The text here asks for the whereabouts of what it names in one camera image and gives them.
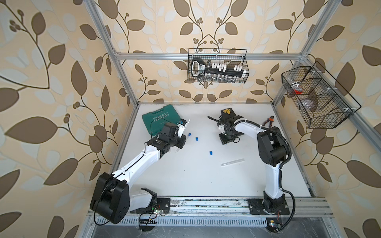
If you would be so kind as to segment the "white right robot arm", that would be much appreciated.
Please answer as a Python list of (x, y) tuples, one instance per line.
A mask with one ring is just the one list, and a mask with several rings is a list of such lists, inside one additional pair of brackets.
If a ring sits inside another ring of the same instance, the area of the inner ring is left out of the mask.
[(250, 136), (258, 142), (258, 152), (266, 166), (266, 188), (259, 208), (267, 214), (274, 214), (286, 205), (285, 191), (282, 189), (282, 168), (292, 157), (290, 146), (279, 128), (266, 128), (236, 115), (232, 108), (221, 111), (217, 126), (223, 145), (237, 143), (242, 135)]

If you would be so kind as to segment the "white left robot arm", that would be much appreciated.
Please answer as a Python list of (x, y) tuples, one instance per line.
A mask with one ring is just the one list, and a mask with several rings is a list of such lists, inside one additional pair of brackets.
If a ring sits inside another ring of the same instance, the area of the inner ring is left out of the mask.
[(131, 194), (130, 190), (138, 178), (172, 147), (184, 147), (187, 125), (184, 119), (178, 124), (167, 122), (161, 132), (146, 142), (144, 149), (129, 163), (111, 174), (103, 173), (97, 179), (90, 209), (113, 224), (118, 224), (127, 213), (138, 212), (139, 209), (143, 210), (143, 214), (156, 213), (159, 206), (157, 193), (147, 188), (135, 194)]

